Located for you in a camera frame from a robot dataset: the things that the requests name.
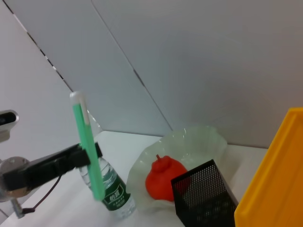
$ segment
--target green bottle label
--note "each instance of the green bottle label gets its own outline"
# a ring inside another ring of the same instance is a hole
[[[117,210],[126,204],[131,195],[126,193],[125,188],[125,183],[117,175],[114,183],[105,190],[105,198],[102,201],[108,210]]]

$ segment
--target white table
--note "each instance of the white table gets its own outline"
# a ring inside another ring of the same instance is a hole
[[[128,133],[100,133],[99,142],[104,158],[108,160],[121,178],[126,181],[128,172],[140,153],[160,137],[134,135]],[[243,196],[266,149],[229,145],[226,162],[237,160],[233,177],[224,176],[230,182],[230,188],[238,200]],[[52,187],[56,180],[40,187],[23,205],[33,207]],[[161,210],[151,215],[142,215],[135,211],[129,218],[116,221],[101,202],[92,198],[92,193],[82,181],[78,170],[65,174],[48,198],[40,204],[35,213],[17,219],[12,214],[1,227],[140,227],[175,226],[182,227],[176,214]]]

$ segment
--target red toy pepper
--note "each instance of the red toy pepper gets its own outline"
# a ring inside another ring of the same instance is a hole
[[[160,158],[151,165],[152,169],[145,180],[147,192],[155,200],[174,201],[170,181],[187,172],[185,167],[169,156]]]

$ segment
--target camera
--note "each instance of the camera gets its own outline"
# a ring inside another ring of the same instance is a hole
[[[10,137],[10,130],[17,124],[19,116],[14,110],[0,111],[0,143]]]

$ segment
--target green marker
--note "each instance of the green marker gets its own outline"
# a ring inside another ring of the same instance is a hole
[[[102,201],[105,197],[105,188],[98,162],[94,138],[89,123],[89,115],[87,112],[85,98],[84,95],[79,91],[72,92],[70,98],[78,127],[81,146],[84,150],[86,150],[86,153],[90,159],[88,172],[91,182],[91,190],[95,200]]]

